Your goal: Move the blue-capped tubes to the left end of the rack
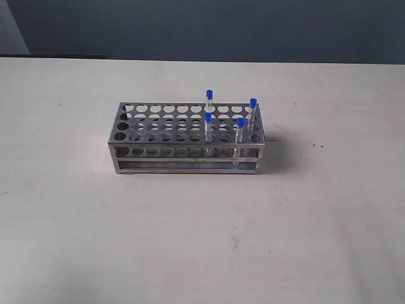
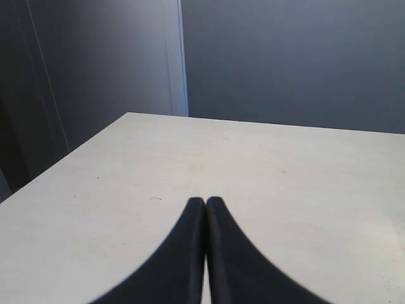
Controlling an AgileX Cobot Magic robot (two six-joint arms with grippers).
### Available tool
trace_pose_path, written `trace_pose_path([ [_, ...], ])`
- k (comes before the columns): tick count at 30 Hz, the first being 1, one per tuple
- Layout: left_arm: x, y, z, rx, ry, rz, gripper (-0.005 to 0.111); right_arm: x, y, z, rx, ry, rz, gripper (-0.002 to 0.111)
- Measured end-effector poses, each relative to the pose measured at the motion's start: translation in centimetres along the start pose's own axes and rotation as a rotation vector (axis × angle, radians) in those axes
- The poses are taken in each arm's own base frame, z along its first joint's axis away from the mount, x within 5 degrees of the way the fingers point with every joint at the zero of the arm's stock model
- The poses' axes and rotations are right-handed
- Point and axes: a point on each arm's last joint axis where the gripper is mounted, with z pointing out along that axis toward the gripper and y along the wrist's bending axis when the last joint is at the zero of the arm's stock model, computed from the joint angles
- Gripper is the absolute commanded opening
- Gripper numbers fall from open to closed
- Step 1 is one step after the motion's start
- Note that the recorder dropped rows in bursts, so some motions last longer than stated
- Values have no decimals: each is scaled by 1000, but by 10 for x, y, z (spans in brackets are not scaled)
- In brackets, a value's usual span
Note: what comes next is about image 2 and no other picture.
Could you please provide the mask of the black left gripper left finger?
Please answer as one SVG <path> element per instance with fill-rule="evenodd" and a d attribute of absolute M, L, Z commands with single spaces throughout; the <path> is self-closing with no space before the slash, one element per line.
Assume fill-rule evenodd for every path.
<path fill-rule="evenodd" d="M 200 303 L 204 278 L 204 201 L 190 198 L 158 249 L 94 303 Z"/>

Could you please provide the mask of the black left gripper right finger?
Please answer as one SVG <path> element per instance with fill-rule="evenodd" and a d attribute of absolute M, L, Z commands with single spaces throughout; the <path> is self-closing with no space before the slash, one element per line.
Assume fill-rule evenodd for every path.
<path fill-rule="evenodd" d="M 224 200 L 206 203 L 212 303 L 307 303 L 308 292 L 278 270 L 242 232 Z"/>

